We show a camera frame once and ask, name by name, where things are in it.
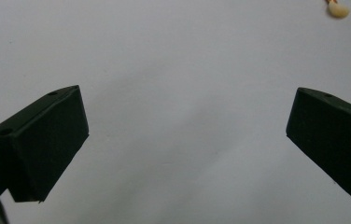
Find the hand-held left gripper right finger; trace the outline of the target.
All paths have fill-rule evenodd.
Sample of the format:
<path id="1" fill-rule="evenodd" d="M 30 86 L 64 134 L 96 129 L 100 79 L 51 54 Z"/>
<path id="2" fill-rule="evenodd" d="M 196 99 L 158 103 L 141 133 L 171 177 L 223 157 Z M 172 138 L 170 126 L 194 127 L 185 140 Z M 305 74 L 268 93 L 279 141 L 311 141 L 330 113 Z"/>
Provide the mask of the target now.
<path id="1" fill-rule="evenodd" d="M 351 104 L 323 91 L 298 88 L 286 134 L 351 196 Z"/>

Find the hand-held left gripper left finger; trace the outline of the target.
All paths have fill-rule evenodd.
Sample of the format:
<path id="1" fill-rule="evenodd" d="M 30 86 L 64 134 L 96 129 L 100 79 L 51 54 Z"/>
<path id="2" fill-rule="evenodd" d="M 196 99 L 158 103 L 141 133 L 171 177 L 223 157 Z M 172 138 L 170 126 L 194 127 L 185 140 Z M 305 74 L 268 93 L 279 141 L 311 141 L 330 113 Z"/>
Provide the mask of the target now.
<path id="1" fill-rule="evenodd" d="M 0 195 L 43 202 L 89 136 L 78 85 L 52 91 L 0 123 Z"/>

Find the paintbrush with cream bristles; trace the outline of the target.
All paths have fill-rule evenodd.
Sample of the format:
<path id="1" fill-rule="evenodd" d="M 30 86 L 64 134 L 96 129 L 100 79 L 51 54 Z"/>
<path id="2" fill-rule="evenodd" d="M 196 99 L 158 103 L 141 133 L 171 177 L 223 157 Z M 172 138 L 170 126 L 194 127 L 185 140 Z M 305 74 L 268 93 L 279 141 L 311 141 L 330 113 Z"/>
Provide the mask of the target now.
<path id="1" fill-rule="evenodd" d="M 350 9 L 347 6 L 340 4 L 337 0 L 326 1 L 328 3 L 328 12 L 332 17 L 342 19 L 349 15 Z"/>

